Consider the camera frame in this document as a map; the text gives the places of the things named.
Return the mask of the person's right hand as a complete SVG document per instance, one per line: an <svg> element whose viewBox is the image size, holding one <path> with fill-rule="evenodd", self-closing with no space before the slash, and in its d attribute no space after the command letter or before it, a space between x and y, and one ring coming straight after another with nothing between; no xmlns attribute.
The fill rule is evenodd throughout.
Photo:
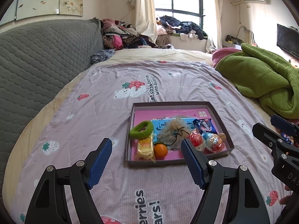
<svg viewBox="0 0 299 224"><path fill-rule="evenodd" d="M289 192L291 191L291 188L289 188L288 186L284 186L284 190ZM291 195L285 196L279 200L279 203L281 205L286 205L290 201L290 199L291 199Z"/></svg>

